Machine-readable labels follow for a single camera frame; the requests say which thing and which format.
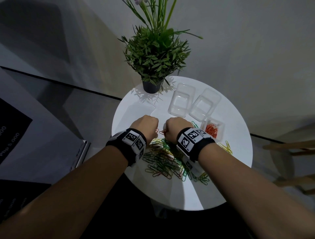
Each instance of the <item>transparent container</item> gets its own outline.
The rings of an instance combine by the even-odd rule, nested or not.
[[[173,93],[168,112],[172,115],[185,118],[194,100],[196,88],[191,85],[179,83]]]
[[[202,122],[212,114],[221,100],[221,96],[211,89],[205,89],[191,107],[189,115]]]
[[[216,119],[213,119],[211,117],[208,117],[206,118],[202,123],[201,123],[201,126],[200,128],[203,130],[203,131],[206,131],[206,128],[207,128],[207,125],[209,124],[213,124],[217,129],[217,135],[216,137],[214,137],[213,135],[212,138],[215,140],[215,142],[221,142],[222,139],[223,139],[223,135],[224,135],[224,128],[225,128],[225,124],[222,123],[221,121],[218,121]]]

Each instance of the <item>hand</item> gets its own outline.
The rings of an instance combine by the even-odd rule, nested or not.
[[[166,121],[166,130],[164,130],[165,139],[173,144],[177,144],[177,135],[181,130],[187,127],[193,128],[194,126],[191,122],[181,117],[169,118]]]
[[[146,138],[146,144],[148,145],[158,135],[155,132],[158,128],[158,118],[144,115],[133,122],[130,128],[139,130],[141,133],[143,133]]]

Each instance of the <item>round white table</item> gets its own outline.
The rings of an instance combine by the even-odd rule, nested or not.
[[[170,76],[167,77],[167,80],[170,86],[164,82],[164,91],[159,91],[156,94],[146,93],[143,90],[142,83],[129,91],[116,109],[112,123],[112,135],[121,131],[122,125],[128,128],[135,118],[143,116],[139,113],[139,115],[130,117],[130,113],[128,113],[128,109],[130,112],[132,107],[132,112],[134,112],[134,104],[139,102],[140,99],[146,99],[155,106],[155,110],[153,112],[149,111],[149,113],[159,119],[158,128],[162,130],[165,121],[170,117],[175,117],[169,114],[167,110],[173,92],[179,83],[192,85],[196,88],[194,101],[204,89],[210,88],[221,95],[221,101],[211,117],[225,123],[222,143],[225,144],[227,140],[233,151],[233,156],[251,167],[253,161],[252,141],[246,123],[236,107],[220,92],[200,81],[180,76]],[[199,121],[188,114],[185,119],[194,121],[198,127],[201,125]],[[125,174],[140,191],[163,205],[182,210],[204,210],[225,202],[224,197],[211,181],[208,185],[204,185],[199,181],[191,181],[188,177],[184,182],[177,177],[172,177],[172,179],[167,179],[163,175],[152,177],[151,173],[145,172],[147,166],[147,162],[140,160],[133,167],[128,167]]]

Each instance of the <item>floor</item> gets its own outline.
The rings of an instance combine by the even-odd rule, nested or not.
[[[6,70],[6,72],[73,133],[92,143],[87,158],[105,146],[111,135],[112,120],[120,103],[119,100],[12,71]],[[315,173],[315,156],[313,155],[292,157],[286,150],[263,150],[262,146],[271,142],[256,137],[252,137],[252,143],[252,168],[270,181]],[[315,211],[315,195],[306,196],[301,192],[312,188],[315,188],[315,184],[283,189],[307,208]]]

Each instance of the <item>black plant pot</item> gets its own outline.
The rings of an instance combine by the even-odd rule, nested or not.
[[[152,84],[150,81],[142,81],[143,89],[149,94],[154,94],[158,92],[161,88],[162,83],[163,80],[160,80],[157,85]]]

